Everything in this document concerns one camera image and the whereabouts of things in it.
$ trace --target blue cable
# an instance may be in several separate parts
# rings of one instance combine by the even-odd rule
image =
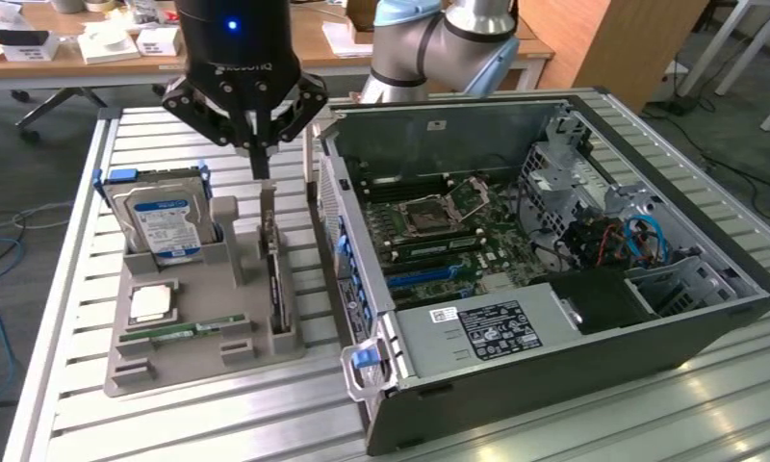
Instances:
[[[9,273],[10,270],[13,270],[17,267],[19,260],[22,260],[22,255],[23,255],[25,251],[22,249],[22,243],[15,239],[0,238],[0,243],[11,243],[14,245],[14,247],[17,248],[17,254],[14,256],[14,260],[13,260],[11,264],[7,265],[2,271],[0,271],[0,278],[1,278],[2,276],[5,276]]]
[[[662,253],[662,261],[666,263],[667,262],[667,241],[665,240],[665,234],[662,233],[662,227],[658,225],[658,222],[655,221],[655,219],[653,219],[653,217],[650,217],[647,215],[634,215],[627,220],[625,220],[623,235],[625,235],[625,240],[627,242],[627,248],[630,248],[630,250],[633,251],[633,253],[637,257],[642,256],[642,252],[639,252],[639,249],[637,248],[635,244],[633,243],[633,231],[630,230],[630,221],[633,221],[633,220],[641,220],[653,227],[653,230],[655,231],[655,239],[658,240],[659,249],[661,249],[661,253]]]
[[[14,357],[11,355],[11,348],[9,347],[9,336],[5,333],[5,326],[2,325],[2,320],[0,319],[0,340],[2,340],[2,347],[5,348],[5,354],[9,357],[9,378],[5,381],[2,387],[0,387],[0,397],[5,392],[9,391],[11,387],[11,382],[14,381]]]

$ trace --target floor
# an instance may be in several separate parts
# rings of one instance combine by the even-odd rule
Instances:
[[[713,35],[690,37],[681,52],[681,62],[687,66],[701,54]],[[346,94],[361,87],[361,80],[329,81],[334,94]],[[150,87],[105,89],[97,93],[110,105],[118,107],[154,106],[157,97]],[[30,92],[34,101],[42,100],[47,91]],[[770,135],[758,130],[758,124],[770,112],[770,58],[759,55],[751,68],[723,97],[710,95],[717,111],[709,114],[697,110],[675,117],[690,137],[706,149],[706,155],[727,162],[745,171],[770,179]],[[29,109],[0,91],[0,210],[22,210],[47,202],[66,201],[74,196],[90,141],[95,110],[82,98],[74,98],[51,115],[35,124],[43,141],[29,146],[13,131],[13,122]],[[697,162],[701,156],[685,141],[678,129],[663,120],[651,120],[655,130]],[[746,203],[751,190],[745,180],[729,170],[717,167],[710,174]],[[758,207],[770,214],[770,189],[759,187]],[[51,222],[66,217],[66,211],[50,211],[34,218],[35,223]],[[11,237],[17,230],[5,228],[0,236]],[[46,303],[47,290],[55,267],[65,228],[27,231],[25,256],[11,272],[0,279],[0,312],[5,320],[17,359],[21,363],[17,378],[3,401],[18,398],[22,365],[30,359],[38,321]],[[6,357],[0,347],[0,387],[6,378]],[[14,407],[0,407],[0,456],[6,443]]]

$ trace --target hard drive label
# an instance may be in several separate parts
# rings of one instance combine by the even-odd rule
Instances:
[[[482,361],[542,346],[515,300],[459,311],[458,314],[473,351]]]
[[[187,200],[143,202],[133,209],[149,248],[157,256],[185,257],[199,250],[195,227],[185,220],[191,211]]]

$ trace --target hard drive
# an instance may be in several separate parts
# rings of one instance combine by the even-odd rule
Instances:
[[[94,172],[94,188],[114,212],[130,253],[151,252],[161,266],[193,261],[218,240],[210,219],[207,168]]]

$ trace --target aluminum workbench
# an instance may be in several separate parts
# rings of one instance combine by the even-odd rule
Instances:
[[[611,97],[583,90],[577,95],[770,270],[770,228]],[[626,180],[629,167],[614,155],[599,149],[594,156]],[[770,460],[770,313],[670,372],[369,459],[337,360],[301,141],[281,146],[270,162],[279,224],[294,247],[305,358],[107,398],[101,387],[122,234],[90,188],[90,173],[98,167],[183,167],[195,159],[211,169],[214,194],[237,196],[237,226],[249,229],[258,221],[259,185],[247,159],[209,144],[159,108],[123,110],[97,122],[5,460]]]

